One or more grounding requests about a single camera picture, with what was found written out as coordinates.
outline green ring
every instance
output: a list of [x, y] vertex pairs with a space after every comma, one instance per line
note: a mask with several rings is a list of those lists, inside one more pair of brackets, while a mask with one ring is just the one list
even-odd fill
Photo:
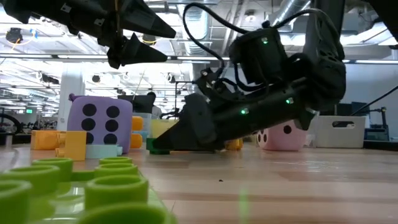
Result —
[[143, 203], [120, 203], [86, 213], [78, 224], [156, 223], [177, 224], [176, 218], [164, 208]]
[[89, 181], [94, 179], [93, 170], [77, 170], [72, 172], [71, 181]]
[[130, 163], [112, 163], [99, 165], [94, 170], [95, 178], [109, 175], [138, 175], [138, 168]]
[[85, 187], [87, 210], [121, 202], [148, 201], [148, 180], [138, 175], [111, 175], [95, 178]]
[[73, 160], [69, 158], [37, 159], [32, 165], [52, 165], [60, 169], [60, 181], [69, 182], [72, 177]]
[[26, 180], [33, 186], [34, 195], [49, 194], [57, 190], [60, 169], [56, 166], [37, 165], [6, 170], [0, 180]]
[[129, 157], [108, 157], [99, 160], [100, 165], [110, 163], [132, 163], [132, 159]]
[[2, 223], [25, 224], [29, 214], [28, 181], [0, 181], [0, 219]]

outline purple die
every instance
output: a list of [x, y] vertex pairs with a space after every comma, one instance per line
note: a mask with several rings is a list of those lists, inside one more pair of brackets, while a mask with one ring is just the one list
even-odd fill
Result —
[[117, 144], [123, 154], [130, 149], [132, 104], [100, 96], [75, 98], [68, 117], [68, 131], [87, 131], [87, 144]]

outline table surface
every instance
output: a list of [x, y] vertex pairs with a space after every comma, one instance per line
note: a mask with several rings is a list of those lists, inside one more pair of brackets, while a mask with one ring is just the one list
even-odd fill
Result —
[[[0, 149], [0, 170], [53, 155], [26, 145]], [[137, 149], [128, 156], [179, 224], [398, 223], [398, 152], [266, 152], [246, 144], [241, 152], [156, 156]], [[97, 165], [87, 160], [75, 169]]]

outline green stacking toy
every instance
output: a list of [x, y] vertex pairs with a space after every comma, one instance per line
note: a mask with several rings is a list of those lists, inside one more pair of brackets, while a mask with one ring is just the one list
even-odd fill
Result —
[[0, 174], [0, 223], [177, 224], [131, 158], [73, 171], [67, 158], [39, 159]]

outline light blue block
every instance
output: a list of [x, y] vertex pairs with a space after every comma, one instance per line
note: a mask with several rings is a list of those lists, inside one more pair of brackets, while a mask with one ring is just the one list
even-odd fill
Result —
[[118, 151], [117, 151], [117, 153], [118, 153], [118, 156], [121, 156], [121, 155], [123, 154], [123, 147], [118, 146]]
[[118, 145], [86, 145], [86, 159], [102, 159], [121, 154], [122, 147]]

